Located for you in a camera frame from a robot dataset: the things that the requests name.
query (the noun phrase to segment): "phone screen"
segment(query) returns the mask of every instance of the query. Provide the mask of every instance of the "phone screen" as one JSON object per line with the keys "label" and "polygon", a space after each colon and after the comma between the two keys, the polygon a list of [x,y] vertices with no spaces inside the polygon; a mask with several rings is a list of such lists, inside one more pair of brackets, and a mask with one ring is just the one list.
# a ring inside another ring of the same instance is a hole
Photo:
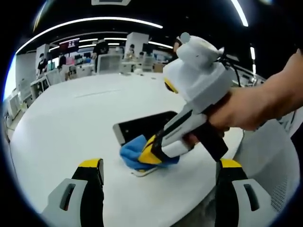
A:
{"label": "phone screen", "polygon": [[176,115],[176,112],[168,111],[135,119],[129,122],[119,123],[118,126],[121,130],[125,143],[128,143],[140,135],[145,136],[145,138],[148,140],[158,131],[163,129],[163,127]]}

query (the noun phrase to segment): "ceiling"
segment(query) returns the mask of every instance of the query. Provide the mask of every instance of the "ceiling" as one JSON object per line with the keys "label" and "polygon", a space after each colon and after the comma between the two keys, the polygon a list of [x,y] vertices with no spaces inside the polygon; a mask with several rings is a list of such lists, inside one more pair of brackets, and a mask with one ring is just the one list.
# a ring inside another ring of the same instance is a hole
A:
{"label": "ceiling", "polygon": [[25,30],[20,45],[55,25],[88,17],[133,18],[161,25],[163,29],[128,21],[86,21],[52,30],[19,53],[35,50],[45,43],[58,44],[57,40],[78,37],[76,35],[79,34],[87,34],[79,36],[81,39],[125,38],[130,32],[140,32],[149,34],[151,41],[172,46],[176,36],[188,32],[208,40],[217,48],[224,46],[228,54],[237,56],[239,64],[249,70],[252,70],[250,47],[253,46],[257,73],[268,78],[283,68],[295,50],[296,39],[300,39],[296,32],[302,28],[300,24],[294,26],[294,22],[298,22],[299,11],[296,12],[293,0],[238,2],[248,27],[243,26],[231,0],[131,0],[128,6],[92,6],[91,0],[50,0],[42,10],[35,30],[33,21],[32,26]]}

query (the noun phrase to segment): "round white table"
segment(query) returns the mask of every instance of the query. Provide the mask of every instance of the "round white table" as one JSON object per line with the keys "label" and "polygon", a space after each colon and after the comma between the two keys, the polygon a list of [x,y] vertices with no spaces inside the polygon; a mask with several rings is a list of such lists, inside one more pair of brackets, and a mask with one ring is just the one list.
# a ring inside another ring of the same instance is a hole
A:
{"label": "round white table", "polygon": [[[197,145],[177,165],[138,178],[119,156],[112,128],[152,114],[179,112],[184,104],[157,73],[98,75],[49,87],[24,114],[11,140],[24,195],[42,212],[49,193],[71,178],[79,163],[100,157],[106,227],[174,224],[215,186],[215,162]],[[234,156],[242,136],[237,128],[225,134],[226,157]]]}

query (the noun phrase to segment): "blue cloth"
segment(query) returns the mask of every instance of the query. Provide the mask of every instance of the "blue cloth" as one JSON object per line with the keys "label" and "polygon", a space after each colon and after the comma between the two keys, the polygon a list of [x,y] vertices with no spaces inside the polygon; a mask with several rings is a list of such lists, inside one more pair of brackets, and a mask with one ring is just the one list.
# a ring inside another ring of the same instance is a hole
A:
{"label": "blue cloth", "polygon": [[171,158],[169,161],[165,163],[161,163],[159,165],[151,165],[151,164],[145,164],[139,162],[138,158],[141,155],[142,150],[146,145],[146,143],[147,143],[146,138],[143,135],[141,135],[121,147],[120,156],[125,161],[128,167],[135,170],[141,170],[141,169],[149,170],[156,166],[168,167],[169,165],[178,163],[180,157]]}

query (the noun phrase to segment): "ceiling light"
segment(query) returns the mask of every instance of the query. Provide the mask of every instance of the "ceiling light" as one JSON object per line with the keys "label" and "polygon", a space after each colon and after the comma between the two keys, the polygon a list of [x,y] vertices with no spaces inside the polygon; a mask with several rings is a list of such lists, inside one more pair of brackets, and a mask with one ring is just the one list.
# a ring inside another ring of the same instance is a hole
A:
{"label": "ceiling light", "polygon": [[49,49],[48,51],[50,52],[50,51],[52,51],[52,50],[54,50],[54,49],[57,49],[57,48],[59,48],[59,47],[60,47],[60,46],[55,46],[55,47]]}
{"label": "ceiling light", "polygon": [[127,38],[104,38],[104,40],[124,40],[124,41],[126,41]]}
{"label": "ceiling light", "polygon": [[252,65],[252,72],[253,72],[253,74],[256,74],[256,65],[255,64]]}
{"label": "ceiling light", "polygon": [[140,24],[145,24],[145,25],[150,25],[150,26],[153,26],[153,27],[157,27],[157,28],[163,28],[163,26],[161,25],[157,25],[157,24],[154,24],[154,23],[151,23],[151,22],[147,22],[147,21],[143,21],[143,20],[137,20],[137,19],[131,19],[131,18],[125,18],[125,17],[90,17],[90,18],[83,18],[83,19],[78,19],[78,20],[72,20],[72,21],[68,21],[68,22],[65,22],[63,24],[59,24],[59,25],[56,25],[54,27],[51,27],[37,35],[35,35],[33,38],[31,38],[30,40],[28,40],[25,44],[23,44],[17,51],[16,51],[16,54],[19,53],[24,47],[26,47],[29,43],[31,43],[32,41],[34,41],[35,39],[39,38],[40,36],[50,32],[50,31],[53,31],[57,28],[60,28],[62,26],[65,26],[65,25],[71,25],[71,24],[75,24],[75,23],[78,23],[78,22],[85,22],[85,21],[92,21],[92,20],[123,20],[123,21],[130,21],[130,22],[135,22],[135,23],[140,23]]}
{"label": "ceiling light", "polygon": [[152,41],[149,41],[148,43],[149,43],[149,44],[158,45],[158,46],[164,46],[164,47],[167,47],[167,48],[173,49],[173,47],[172,47],[172,46],[168,46],[168,45],[165,45],[165,44],[160,44],[160,43],[156,43],[156,42],[152,42]]}
{"label": "ceiling light", "polygon": [[80,40],[79,43],[82,43],[82,42],[89,42],[89,41],[96,41],[98,39],[83,39],[83,40]]}
{"label": "ceiling light", "polygon": [[242,24],[245,26],[245,27],[248,27],[248,23],[247,23],[247,20],[246,20],[246,17],[245,17],[245,14],[240,6],[240,4],[238,3],[237,0],[231,0],[233,5],[235,6],[240,18],[241,18],[241,21],[242,21]]}
{"label": "ceiling light", "polygon": [[79,48],[84,48],[84,47],[91,47],[91,46],[96,46],[97,44],[89,44],[89,45],[83,45],[79,46]]}
{"label": "ceiling light", "polygon": [[76,41],[76,40],[79,40],[80,38],[76,38],[76,39],[70,39],[70,40],[66,40],[66,41],[63,41],[59,44],[64,44],[64,43],[68,43],[68,42],[71,42],[71,41]]}
{"label": "ceiling light", "polygon": [[255,48],[253,47],[250,48],[250,54],[251,54],[251,59],[255,60],[256,59]]}

